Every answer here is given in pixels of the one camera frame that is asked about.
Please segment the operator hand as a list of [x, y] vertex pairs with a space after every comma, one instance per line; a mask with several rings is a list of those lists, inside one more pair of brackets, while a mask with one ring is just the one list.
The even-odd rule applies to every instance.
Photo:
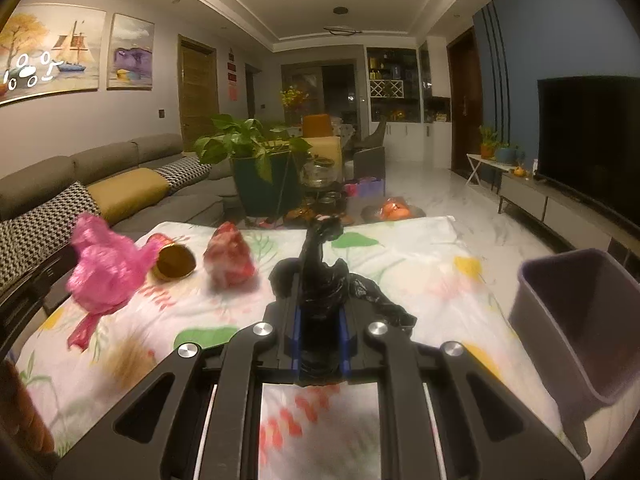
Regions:
[[10, 361], [1, 362], [1, 425], [24, 450], [37, 455], [54, 452], [52, 434]]

